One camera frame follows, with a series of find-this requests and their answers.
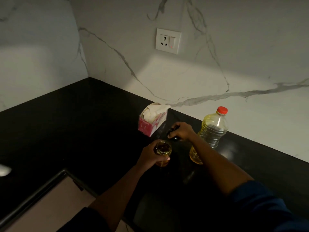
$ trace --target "tissue box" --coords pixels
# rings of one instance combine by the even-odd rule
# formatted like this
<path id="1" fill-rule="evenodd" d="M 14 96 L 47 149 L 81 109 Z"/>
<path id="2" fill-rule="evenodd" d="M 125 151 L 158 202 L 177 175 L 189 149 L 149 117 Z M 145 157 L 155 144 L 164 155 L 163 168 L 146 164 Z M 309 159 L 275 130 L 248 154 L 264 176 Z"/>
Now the tissue box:
<path id="1" fill-rule="evenodd" d="M 150 105 L 160 105 L 160 103 L 152 103 Z M 138 121 L 138 130 L 147 136 L 153 135 L 153 133 L 166 121 L 166 116 L 168 115 L 168 111 L 161 113 L 156 120 L 150 124 L 149 122 L 144 120 L 143 113 L 147 109 L 147 107 L 141 112 L 139 115 Z"/>

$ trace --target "black countertop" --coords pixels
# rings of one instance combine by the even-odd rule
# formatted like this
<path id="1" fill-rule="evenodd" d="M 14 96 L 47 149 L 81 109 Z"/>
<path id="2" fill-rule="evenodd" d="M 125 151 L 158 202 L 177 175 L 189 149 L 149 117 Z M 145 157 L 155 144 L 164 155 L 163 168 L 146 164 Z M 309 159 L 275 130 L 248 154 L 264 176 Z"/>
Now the black countertop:
<path id="1" fill-rule="evenodd" d="M 166 139 L 174 122 L 185 121 L 199 131 L 200 120 L 169 109 L 152 137 L 143 135 L 138 116 L 150 103 L 87 78 L 1 112 L 0 163 L 13 171 L 0 178 L 0 230 L 66 174 L 99 195 L 136 163 L 144 146 Z M 199 208 L 224 217 L 224 199 L 203 166 L 190 160 L 190 144 L 172 142 L 172 147 L 168 166 L 154 166 L 142 176 L 125 211 L 126 221 L 145 231 L 192 229 L 193 221 L 197 229 L 197 222 L 205 220 L 194 213 Z M 308 163 L 231 132 L 217 150 L 309 219 Z M 164 229 L 160 223 L 149 228 L 154 218 L 164 221 Z"/>

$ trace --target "blue sleeve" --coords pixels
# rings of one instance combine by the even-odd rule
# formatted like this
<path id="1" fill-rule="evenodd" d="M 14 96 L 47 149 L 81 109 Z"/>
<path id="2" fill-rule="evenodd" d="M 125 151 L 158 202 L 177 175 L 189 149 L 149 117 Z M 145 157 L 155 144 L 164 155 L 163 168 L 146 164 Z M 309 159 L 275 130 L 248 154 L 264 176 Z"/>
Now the blue sleeve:
<path id="1" fill-rule="evenodd" d="M 92 208 L 83 208 L 57 232 L 110 232 L 105 219 Z"/>
<path id="2" fill-rule="evenodd" d="M 309 222 L 291 213 L 284 201 L 256 181 L 235 189 L 228 199 L 243 216 L 248 231 L 309 231 Z"/>

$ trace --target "hand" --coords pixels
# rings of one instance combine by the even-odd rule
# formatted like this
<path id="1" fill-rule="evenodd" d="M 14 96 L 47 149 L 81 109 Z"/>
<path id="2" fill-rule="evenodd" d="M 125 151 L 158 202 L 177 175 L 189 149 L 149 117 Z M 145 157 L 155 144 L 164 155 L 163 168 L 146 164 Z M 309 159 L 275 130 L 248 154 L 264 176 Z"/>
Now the hand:
<path id="1" fill-rule="evenodd" d="M 168 138 L 178 136 L 181 138 L 181 141 L 184 140 L 190 141 L 191 138 L 193 138 L 196 135 L 191 125 L 188 125 L 186 122 L 176 122 L 175 124 L 172 125 L 172 128 L 174 129 L 176 126 L 179 126 L 179 128 L 173 132 L 170 132 Z"/>
<path id="2" fill-rule="evenodd" d="M 154 153 L 154 147 L 160 140 L 155 140 L 148 146 L 144 147 L 141 156 L 139 157 L 136 166 L 144 172 L 150 169 L 157 161 L 168 161 L 171 158 L 169 156 L 161 156 Z"/>

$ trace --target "person's left hand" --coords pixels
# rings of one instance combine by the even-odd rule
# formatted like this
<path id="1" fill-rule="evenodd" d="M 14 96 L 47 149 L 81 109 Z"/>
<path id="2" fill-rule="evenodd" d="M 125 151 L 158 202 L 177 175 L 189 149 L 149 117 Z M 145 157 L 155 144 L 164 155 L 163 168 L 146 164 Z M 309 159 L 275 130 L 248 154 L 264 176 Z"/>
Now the person's left hand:
<path id="1" fill-rule="evenodd" d="M 157 161 L 168 161 L 169 156 L 161 156 L 154 152 L 154 147 L 160 140 L 155 140 L 148 146 L 144 147 L 141 156 L 139 157 L 136 166 L 144 172 L 150 169 Z"/>

